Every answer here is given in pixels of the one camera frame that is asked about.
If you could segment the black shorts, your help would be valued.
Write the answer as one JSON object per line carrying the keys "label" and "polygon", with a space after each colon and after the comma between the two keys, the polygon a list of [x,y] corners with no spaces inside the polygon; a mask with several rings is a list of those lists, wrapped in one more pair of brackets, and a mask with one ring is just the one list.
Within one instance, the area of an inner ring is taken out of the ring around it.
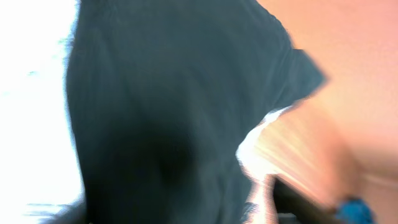
{"label": "black shorts", "polygon": [[325,80],[251,0],[82,0],[68,60],[85,203],[57,223],[239,223],[236,158]]}

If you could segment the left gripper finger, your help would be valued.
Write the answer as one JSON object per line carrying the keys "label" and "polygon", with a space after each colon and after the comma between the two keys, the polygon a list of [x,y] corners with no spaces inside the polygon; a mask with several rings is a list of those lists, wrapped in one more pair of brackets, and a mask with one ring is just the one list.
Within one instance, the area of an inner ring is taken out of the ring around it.
{"label": "left gripper finger", "polygon": [[283,180],[276,179],[273,199],[278,224],[340,224],[332,215]]}

